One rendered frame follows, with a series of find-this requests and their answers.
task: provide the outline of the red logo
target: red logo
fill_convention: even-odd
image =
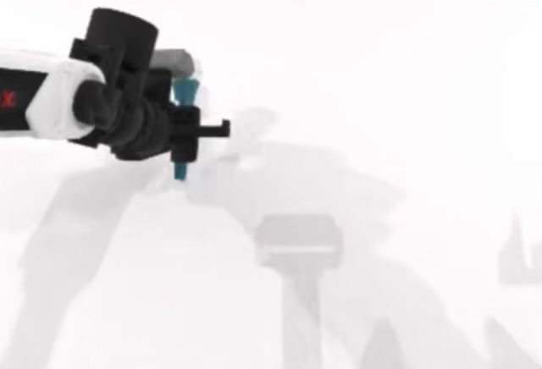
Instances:
[[[2,90],[0,96],[0,108],[13,108],[15,107],[15,91]]]

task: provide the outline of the white background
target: white background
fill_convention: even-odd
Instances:
[[[345,237],[321,283],[328,367],[378,367],[360,362],[382,317],[393,368],[542,361],[542,289],[504,285],[498,263],[515,213],[526,263],[542,243],[542,0],[0,0],[0,45],[67,55],[98,6],[192,52],[214,117],[276,122],[234,124],[245,161],[207,155],[154,195],[138,187],[169,176],[166,157],[125,171],[105,151],[0,141],[3,369],[45,369],[48,339],[51,369],[280,367],[281,280],[250,236],[273,212],[325,212]],[[388,195],[373,179],[404,194],[389,212],[362,202]],[[390,231],[378,245],[373,223]],[[489,319],[525,356],[502,341],[496,358]]]

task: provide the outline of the robotic arm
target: robotic arm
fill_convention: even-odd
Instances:
[[[144,19],[97,8],[69,58],[0,50],[0,137],[106,145],[122,161],[170,152],[184,179],[199,139],[229,137],[230,122],[201,126],[192,58],[155,51],[157,38]]]

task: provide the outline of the red letter x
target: red letter x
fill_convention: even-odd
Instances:
[[[6,91],[2,90],[2,103],[0,103],[1,108],[13,108],[15,106],[15,91]]]

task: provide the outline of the teal object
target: teal object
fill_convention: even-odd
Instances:
[[[174,101],[177,106],[194,106],[196,104],[196,94],[200,87],[200,82],[195,79],[177,79],[173,82]],[[174,178],[176,180],[185,180],[188,171],[186,163],[174,164]]]

